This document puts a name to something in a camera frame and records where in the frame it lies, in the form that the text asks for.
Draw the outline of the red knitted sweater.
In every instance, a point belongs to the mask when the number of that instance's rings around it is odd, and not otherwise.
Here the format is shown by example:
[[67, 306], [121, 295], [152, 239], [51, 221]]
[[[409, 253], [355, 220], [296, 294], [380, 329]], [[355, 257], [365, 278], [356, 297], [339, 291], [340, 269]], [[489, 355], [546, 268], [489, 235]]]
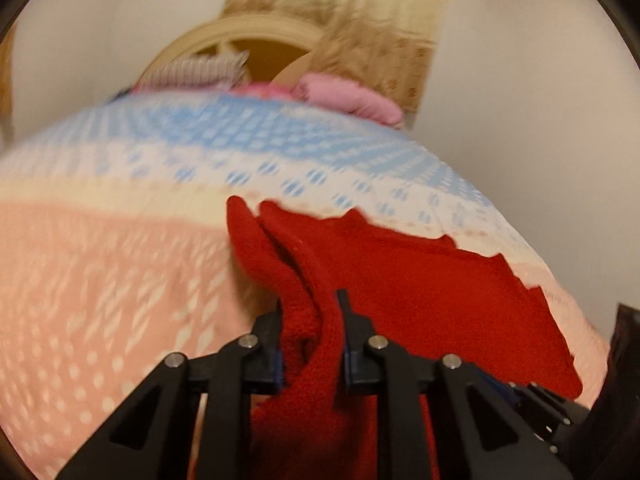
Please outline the red knitted sweater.
[[243, 272], [281, 301], [285, 385], [252, 416], [258, 479], [372, 479], [376, 402], [338, 391], [344, 323], [336, 294], [412, 354], [455, 353], [506, 382], [582, 393], [573, 356], [544, 293], [503, 256], [380, 228], [359, 211], [318, 219], [273, 202], [227, 203]]

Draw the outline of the dark wooden footboard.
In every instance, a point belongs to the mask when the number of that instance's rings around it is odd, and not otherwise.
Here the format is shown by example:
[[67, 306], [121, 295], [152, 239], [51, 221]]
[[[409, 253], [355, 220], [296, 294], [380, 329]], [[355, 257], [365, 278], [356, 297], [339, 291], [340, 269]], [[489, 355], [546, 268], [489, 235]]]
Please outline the dark wooden footboard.
[[639, 311], [620, 304], [608, 371], [565, 463], [576, 479], [639, 477]]

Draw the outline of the polka dot bed quilt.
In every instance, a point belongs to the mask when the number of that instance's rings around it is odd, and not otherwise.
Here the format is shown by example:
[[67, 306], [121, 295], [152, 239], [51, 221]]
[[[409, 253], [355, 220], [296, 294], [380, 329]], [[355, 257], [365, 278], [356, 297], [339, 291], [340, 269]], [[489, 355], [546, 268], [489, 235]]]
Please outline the polka dot bed quilt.
[[252, 325], [226, 203], [362, 211], [413, 235], [503, 255], [540, 287], [593, 404], [608, 344], [474, 186], [400, 131], [321, 108], [226, 94], [127, 96], [1, 159], [1, 427], [52, 479], [167, 353], [219, 349]]

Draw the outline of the pink bed sheet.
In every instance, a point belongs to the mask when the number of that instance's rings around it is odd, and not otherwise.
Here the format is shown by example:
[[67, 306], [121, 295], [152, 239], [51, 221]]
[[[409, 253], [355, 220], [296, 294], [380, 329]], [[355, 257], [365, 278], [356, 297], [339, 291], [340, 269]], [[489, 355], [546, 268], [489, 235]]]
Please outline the pink bed sheet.
[[272, 82], [251, 82], [229, 90], [232, 96], [265, 101], [296, 101], [292, 89]]

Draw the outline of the pink pillow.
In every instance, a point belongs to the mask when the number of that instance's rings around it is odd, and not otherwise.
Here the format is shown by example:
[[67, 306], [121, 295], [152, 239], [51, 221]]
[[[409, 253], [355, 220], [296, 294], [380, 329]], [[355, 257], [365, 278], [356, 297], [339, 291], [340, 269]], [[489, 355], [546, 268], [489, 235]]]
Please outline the pink pillow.
[[350, 79], [306, 73], [296, 82], [292, 95], [313, 106], [387, 127], [399, 128], [404, 122], [404, 112], [394, 101]]

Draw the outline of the striped pillow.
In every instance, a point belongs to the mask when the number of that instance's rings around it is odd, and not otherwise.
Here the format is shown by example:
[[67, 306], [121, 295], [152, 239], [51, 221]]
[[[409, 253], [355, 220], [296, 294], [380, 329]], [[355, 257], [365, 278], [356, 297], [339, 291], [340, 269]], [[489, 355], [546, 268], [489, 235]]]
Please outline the striped pillow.
[[140, 86], [151, 89], [232, 87], [244, 77], [250, 52], [192, 55], [156, 68], [141, 79]]

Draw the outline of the beige side window curtain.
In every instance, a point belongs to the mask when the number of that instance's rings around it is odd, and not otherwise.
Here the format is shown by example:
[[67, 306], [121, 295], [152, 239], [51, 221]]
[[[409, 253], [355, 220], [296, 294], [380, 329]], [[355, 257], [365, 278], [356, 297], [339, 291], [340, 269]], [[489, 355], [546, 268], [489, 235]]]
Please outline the beige side window curtain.
[[0, 46], [0, 116], [9, 119], [12, 116], [12, 54], [16, 25], [13, 25]]

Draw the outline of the right beige curtain panel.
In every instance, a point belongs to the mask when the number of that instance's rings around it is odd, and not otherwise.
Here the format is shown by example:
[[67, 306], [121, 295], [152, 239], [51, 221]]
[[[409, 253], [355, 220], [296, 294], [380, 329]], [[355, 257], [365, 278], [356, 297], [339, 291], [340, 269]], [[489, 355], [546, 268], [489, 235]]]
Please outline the right beige curtain panel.
[[350, 79], [415, 113], [448, 0], [335, 0], [310, 69]]

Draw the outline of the cream wooden headboard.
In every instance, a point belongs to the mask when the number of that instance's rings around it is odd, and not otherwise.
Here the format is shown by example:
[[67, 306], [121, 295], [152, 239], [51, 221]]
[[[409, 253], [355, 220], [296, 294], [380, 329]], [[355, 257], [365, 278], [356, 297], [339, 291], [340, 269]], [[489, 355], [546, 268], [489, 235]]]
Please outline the cream wooden headboard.
[[301, 18], [265, 12], [230, 15], [195, 27], [168, 44], [138, 81], [178, 58], [247, 51], [245, 81], [292, 88], [310, 71], [312, 52], [323, 35], [321, 27]]

